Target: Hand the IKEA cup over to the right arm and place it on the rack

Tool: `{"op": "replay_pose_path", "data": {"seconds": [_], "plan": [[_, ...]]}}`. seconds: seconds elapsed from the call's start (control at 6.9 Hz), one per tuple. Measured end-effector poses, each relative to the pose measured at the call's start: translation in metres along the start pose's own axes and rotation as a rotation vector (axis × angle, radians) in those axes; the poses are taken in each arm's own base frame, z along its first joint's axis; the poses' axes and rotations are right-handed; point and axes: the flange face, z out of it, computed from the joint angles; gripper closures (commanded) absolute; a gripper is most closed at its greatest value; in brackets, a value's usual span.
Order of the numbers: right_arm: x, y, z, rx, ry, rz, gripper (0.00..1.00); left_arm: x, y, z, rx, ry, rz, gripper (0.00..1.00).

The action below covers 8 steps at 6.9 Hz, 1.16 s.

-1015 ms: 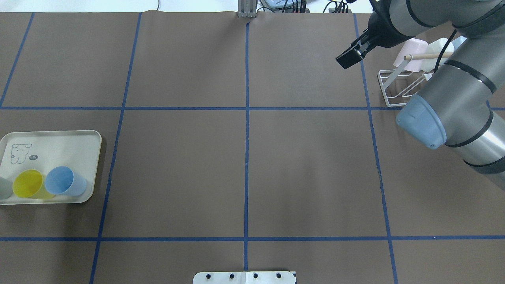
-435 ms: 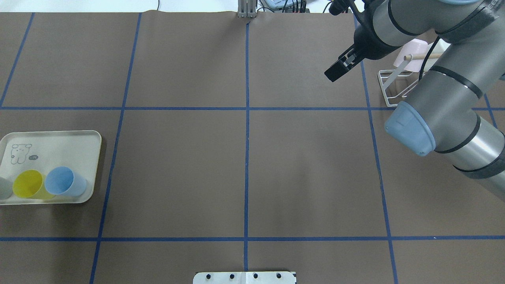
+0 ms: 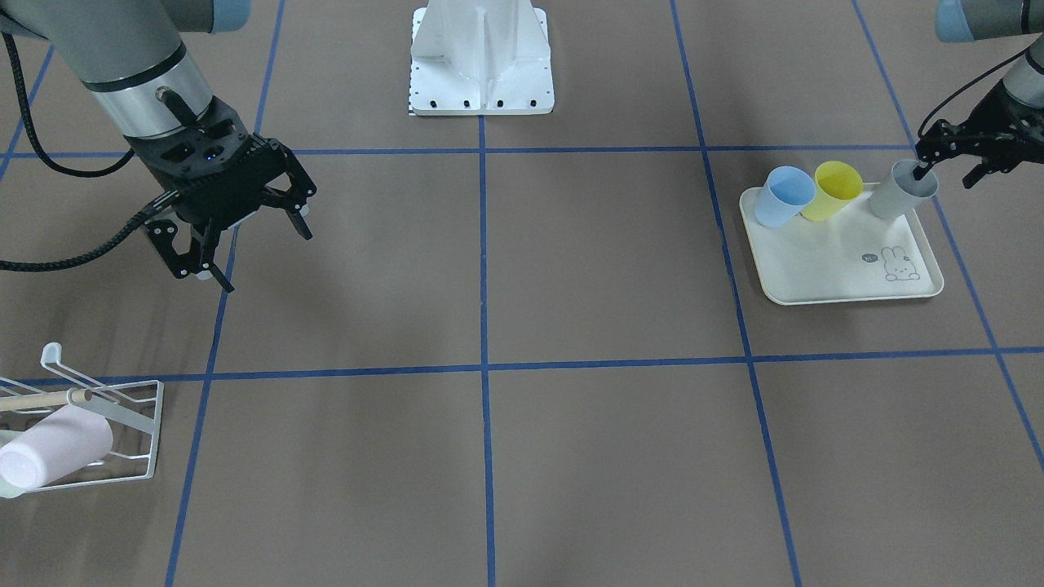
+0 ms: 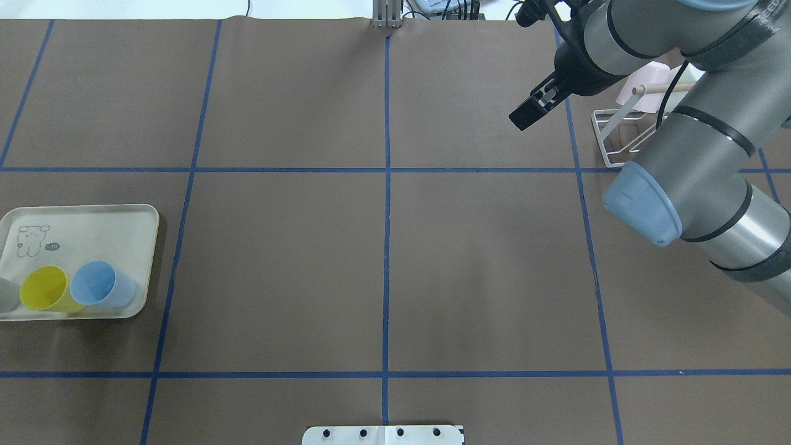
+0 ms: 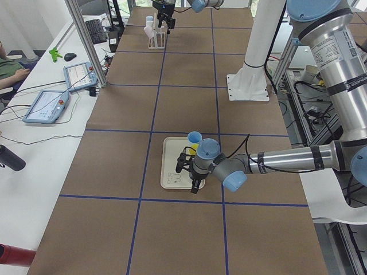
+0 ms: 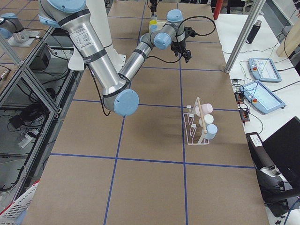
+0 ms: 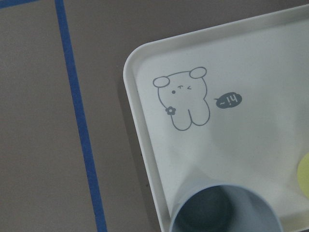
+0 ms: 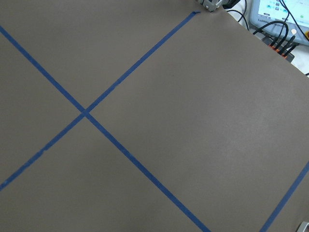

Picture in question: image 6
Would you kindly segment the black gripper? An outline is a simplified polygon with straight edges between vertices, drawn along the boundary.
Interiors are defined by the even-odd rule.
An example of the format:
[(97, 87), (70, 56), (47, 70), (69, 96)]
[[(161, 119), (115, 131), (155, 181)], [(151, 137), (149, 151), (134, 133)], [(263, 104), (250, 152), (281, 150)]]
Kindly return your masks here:
[(171, 50), (174, 52), (175, 56), (178, 56), (180, 53), (184, 57), (186, 63), (192, 58), (191, 51), (186, 49), (186, 42), (172, 42)]

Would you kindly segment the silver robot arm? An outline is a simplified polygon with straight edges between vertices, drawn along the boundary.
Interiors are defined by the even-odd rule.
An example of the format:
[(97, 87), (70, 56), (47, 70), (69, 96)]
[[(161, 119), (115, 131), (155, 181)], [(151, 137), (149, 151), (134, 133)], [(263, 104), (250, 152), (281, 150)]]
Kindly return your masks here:
[(157, 12), (157, 6), (159, 4), (159, 2), (161, 2), (161, 0), (147, 0), (147, 6), (150, 9), (152, 15), (155, 15)]
[(83, 63), (100, 82), (104, 106), (121, 116), (133, 114), (139, 105), (138, 94), (129, 88), (130, 81), (146, 61), (154, 47), (172, 47), (186, 60), (191, 58), (185, 49), (186, 28), (179, 9), (168, 12), (162, 29), (144, 34), (125, 65), (117, 71), (111, 53), (102, 45), (110, 35), (105, 3), (102, 0), (40, 0), (41, 23), (66, 30)]

